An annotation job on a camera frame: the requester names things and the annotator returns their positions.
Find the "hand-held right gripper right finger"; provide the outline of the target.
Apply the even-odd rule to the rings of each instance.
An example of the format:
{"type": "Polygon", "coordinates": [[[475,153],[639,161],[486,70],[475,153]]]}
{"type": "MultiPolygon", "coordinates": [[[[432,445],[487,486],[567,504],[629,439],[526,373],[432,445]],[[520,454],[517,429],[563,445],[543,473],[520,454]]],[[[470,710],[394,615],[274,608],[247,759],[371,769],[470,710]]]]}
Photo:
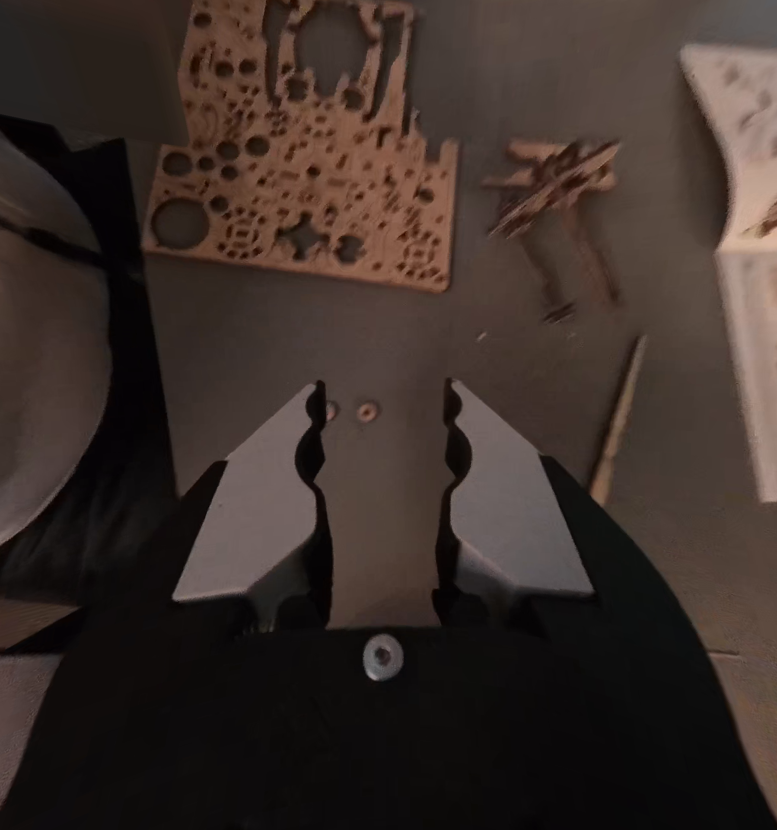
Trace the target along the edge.
{"type": "Polygon", "coordinates": [[[535,599],[593,600],[539,450],[456,379],[446,380],[443,422],[452,480],[435,547],[438,621],[517,627],[535,599]]]}

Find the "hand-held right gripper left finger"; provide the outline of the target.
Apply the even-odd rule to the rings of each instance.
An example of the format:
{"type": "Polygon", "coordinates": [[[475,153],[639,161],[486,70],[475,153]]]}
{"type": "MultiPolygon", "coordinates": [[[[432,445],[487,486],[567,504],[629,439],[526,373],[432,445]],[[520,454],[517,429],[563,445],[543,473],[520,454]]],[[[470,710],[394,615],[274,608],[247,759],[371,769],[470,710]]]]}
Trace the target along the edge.
{"type": "Polygon", "coordinates": [[[330,617],[333,543],[316,478],[325,384],[301,389],[227,456],[172,599],[247,601],[262,628],[330,617]]]}

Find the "laser-cut wooden parts sheet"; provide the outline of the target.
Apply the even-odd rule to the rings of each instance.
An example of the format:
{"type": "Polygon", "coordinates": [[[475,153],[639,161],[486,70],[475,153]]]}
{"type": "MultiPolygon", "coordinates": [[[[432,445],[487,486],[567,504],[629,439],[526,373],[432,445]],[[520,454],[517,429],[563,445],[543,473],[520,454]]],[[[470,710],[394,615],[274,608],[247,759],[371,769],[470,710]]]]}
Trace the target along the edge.
{"type": "Polygon", "coordinates": [[[430,160],[407,106],[415,18],[407,2],[193,2],[188,142],[160,148],[142,251],[444,293],[459,150],[430,160]],[[350,9],[367,45],[327,95],[297,56],[322,6],[350,9]]]}

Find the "partly built wooden model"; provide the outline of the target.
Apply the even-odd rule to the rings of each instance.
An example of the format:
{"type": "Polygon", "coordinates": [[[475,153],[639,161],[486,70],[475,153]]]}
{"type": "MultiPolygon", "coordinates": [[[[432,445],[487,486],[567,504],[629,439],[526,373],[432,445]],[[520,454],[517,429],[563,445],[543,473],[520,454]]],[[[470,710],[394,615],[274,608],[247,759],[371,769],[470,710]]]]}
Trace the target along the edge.
{"type": "Polygon", "coordinates": [[[615,159],[621,145],[620,140],[553,143],[515,138],[509,140],[506,155],[518,169],[482,180],[483,188],[500,195],[487,235],[518,241],[538,280],[545,323],[570,320],[576,311],[575,302],[565,299],[558,276],[535,258],[528,244],[528,232],[551,213],[558,214],[583,273],[600,299],[613,308],[622,305],[618,280],[580,212],[583,196],[610,192],[617,186],[615,159]]]}

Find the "pointed wooden stick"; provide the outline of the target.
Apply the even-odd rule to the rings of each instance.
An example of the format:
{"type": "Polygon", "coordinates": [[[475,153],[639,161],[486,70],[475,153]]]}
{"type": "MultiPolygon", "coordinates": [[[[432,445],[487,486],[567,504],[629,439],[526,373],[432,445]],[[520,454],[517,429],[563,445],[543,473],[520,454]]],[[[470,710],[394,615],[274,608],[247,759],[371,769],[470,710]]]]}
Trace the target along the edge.
{"type": "Polygon", "coordinates": [[[616,400],[610,413],[608,425],[603,434],[599,453],[593,465],[589,483],[591,498],[601,507],[608,503],[611,495],[614,469],[618,453],[622,446],[635,390],[640,376],[647,346],[647,336],[636,338],[628,356],[616,400]]]}

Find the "white instruction booklet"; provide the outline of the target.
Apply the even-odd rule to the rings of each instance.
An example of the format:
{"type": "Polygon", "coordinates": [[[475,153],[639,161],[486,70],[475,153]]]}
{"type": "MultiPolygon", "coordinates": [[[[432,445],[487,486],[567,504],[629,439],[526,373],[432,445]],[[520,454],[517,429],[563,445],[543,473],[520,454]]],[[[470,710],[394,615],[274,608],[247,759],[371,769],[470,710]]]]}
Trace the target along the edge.
{"type": "Polygon", "coordinates": [[[688,44],[680,63],[725,164],[715,266],[758,496],[777,502],[777,49],[688,44]]]}

